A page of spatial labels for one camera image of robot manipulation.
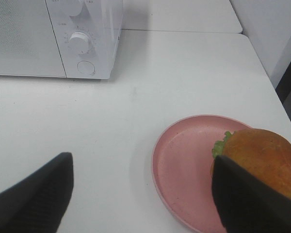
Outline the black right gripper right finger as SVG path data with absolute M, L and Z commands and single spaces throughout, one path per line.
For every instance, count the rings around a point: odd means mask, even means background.
M 212 196 L 229 233 L 291 233 L 291 200 L 226 156 L 214 160 Z

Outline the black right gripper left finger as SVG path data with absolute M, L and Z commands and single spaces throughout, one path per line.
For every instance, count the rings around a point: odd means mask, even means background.
M 57 232 L 73 188 L 73 157 L 62 152 L 0 193 L 0 233 Z

